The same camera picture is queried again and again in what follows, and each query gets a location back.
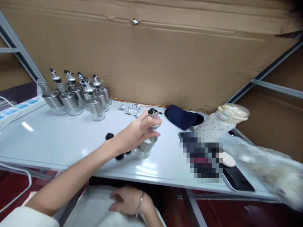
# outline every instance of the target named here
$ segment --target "power strip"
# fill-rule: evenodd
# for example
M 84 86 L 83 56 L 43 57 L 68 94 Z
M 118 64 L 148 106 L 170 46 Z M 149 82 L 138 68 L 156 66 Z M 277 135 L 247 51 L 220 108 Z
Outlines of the power strip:
M 30 100 L 27 100 L 25 102 L 19 103 L 15 105 L 16 108 L 20 110 L 20 114 L 15 119 L 19 119 L 23 117 L 24 115 L 38 109 L 39 107 L 46 104 L 46 101 L 42 98 L 42 95 L 39 95 L 35 98 L 32 98 Z M 6 110 L 3 110 L 0 112 L 0 128 L 8 121 L 10 121 L 14 115 L 18 112 L 15 108 L 10 107 Z

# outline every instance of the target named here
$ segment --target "cardboard sheet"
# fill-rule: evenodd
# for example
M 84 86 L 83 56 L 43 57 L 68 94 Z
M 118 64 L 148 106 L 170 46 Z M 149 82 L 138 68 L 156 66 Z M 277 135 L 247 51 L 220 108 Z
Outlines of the cardboard sheet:
M 0 47 L 7 47 L 1 38 Z M 14 54 L 0 53 L 0 91 L 32 81 Z
M 214 110 L 297 42 L 273 36 L 283 1 L 0 0 L 0 9 L 52 86 L 49 68 L 81 71 L 105 78 L 112 97 L 186 109 Z
M 264 81 L 303 91 L 303 48 L 270 73 Z M 303 99 L 254 86 L 238 102 L 251 112 L 237 125 L 254 144 L 271 148 L 303 163 Z

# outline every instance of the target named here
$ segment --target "white sleeve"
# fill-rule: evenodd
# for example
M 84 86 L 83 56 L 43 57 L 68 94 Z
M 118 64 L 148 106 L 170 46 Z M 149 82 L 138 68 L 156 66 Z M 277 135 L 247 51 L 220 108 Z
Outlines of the white sleeve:
M 1 223 L 0 227 L 59 227 L 57 220 L 29 207 L 17 207 Z

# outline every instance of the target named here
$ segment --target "plastic bag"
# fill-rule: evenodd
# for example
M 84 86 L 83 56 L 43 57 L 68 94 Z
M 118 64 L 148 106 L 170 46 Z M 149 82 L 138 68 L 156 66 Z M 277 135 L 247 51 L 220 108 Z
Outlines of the plastic bag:
M 281 152 L 251 145 L 239 137 L 223 141 L 223 150 L 263 179 L 279 200 L 303 211 L 303 164 Z

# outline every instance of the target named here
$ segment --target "metal shelf frame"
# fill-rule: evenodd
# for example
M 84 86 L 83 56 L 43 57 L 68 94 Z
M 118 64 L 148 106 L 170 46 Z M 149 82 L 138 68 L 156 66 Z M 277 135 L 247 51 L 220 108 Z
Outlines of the metal shelf frame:
M 25 68 L 27 73 L 36 82 L 46 82 L 46 79 L 32 60 L 28 52 L 25 50 L 23 44 L 19 40 L 12 27 L 0 11 L 0 36 L 8 46 L 7 48 L 0 48 L 0 53 L 13 53 Z
M 269 65 L 266 69 L 264 69 L 259 75 L 257 75 L 252 81 L 246 84 L 243 88 L 241 88 L 236 94 L 230 97 L 225 103 L 235 103 L 238 101 L 243 95 L 245 95 L 250 89 L 252 89 L 255 85 L 259 85 L 262 87 L 266 87 L 278 92 L 282 92 L 284 94 L 288 94 L 291 96 L 295 96 L 298 98 L 303 98 L 303 91 L 298 91 L 295 89 L 291 89 L 288 87 L 268 83 L 262 81 L 268 74 L 270 74 L 275 68 L 277 68 L 282 62 L 284 62 L 289 56 L 291 56 L 296 50 L 298 50 L 301 46 L 303 46 L 303 39 L 300 39 L 295 45 L 293 45 L 288 51 L 286 51 L 282 56 L 280 56 L 277 60 L 275 60 L 271 65 Z

